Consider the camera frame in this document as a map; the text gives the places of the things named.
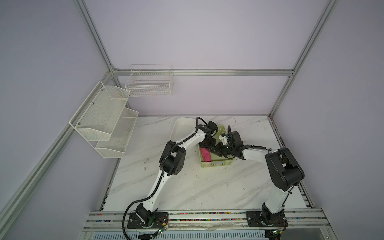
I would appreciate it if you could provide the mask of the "green perforated plastic basket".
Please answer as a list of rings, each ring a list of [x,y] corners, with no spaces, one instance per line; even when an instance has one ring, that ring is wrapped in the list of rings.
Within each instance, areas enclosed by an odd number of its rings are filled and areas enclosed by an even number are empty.
[[[225,126],[224,125],[218,125],[218,131],[213,136],[213,138],[216,140],[215,146],[218,143],[221,143],[221,140],[219,139],[219,137],[222,134],[226,134],[226,133],[227,133],[227,129],[225,128]],[[201,164],[202,168],[228,166],[228,165],[231,165],[232,162],[235,160],[235,159],[226,159],[224,156],[219,157],[219,156],[217,156],[217,155],[215,155],[213,153],[210,153],[211,161],[210,162],[205,162],[204,159],[203,159],[201,148],[199,147],[198,150],[199,150],[200,164]]]

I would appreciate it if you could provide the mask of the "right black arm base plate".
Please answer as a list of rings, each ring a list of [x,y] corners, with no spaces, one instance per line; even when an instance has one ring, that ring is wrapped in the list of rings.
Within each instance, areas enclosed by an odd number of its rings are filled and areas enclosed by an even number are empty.
[[[288,225],[284,210],[270,214],[268,211],[247,211],[249,227],[286,227]]]

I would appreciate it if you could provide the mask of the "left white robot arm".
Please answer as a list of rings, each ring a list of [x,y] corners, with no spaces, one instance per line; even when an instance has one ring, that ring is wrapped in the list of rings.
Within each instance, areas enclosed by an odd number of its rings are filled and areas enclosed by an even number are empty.
[[[161,191],[171,176],[177,175],[183,169],[187,150],[202,143],[209,148],[216,145],[214,134],[218,132],[217,125],[212,122],[196,118],[196,126],[193,132],[178,141],[168,141],[160,157],[159,172],[157,180],[150,190],[149,195],[139,202],[136,214],[145,227],[149,227],[155,221],[155,214],[159,207]]]

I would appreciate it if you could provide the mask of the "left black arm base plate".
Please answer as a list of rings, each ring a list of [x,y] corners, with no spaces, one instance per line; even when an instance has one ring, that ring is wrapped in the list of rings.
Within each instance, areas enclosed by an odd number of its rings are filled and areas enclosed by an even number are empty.
[[[125,225],[128,229],[160,229],[169,221],[167,212],[156,212],[148,217],[146,222],[136,212],[131,212],[128,216],[129,219]]]

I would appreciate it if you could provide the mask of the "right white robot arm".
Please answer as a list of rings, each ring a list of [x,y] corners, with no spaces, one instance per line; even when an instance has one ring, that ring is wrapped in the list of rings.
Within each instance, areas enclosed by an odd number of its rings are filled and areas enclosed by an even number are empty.
[[[305,177],[303,169],[288,148],[275,151],[263,146],[245,145],[238,132],[219,136],[211,153],[227,159],[238,158],[266,164],[274,184],[267,200],[262,204],[258,223],[272,226],[283,219],[289,195]]]

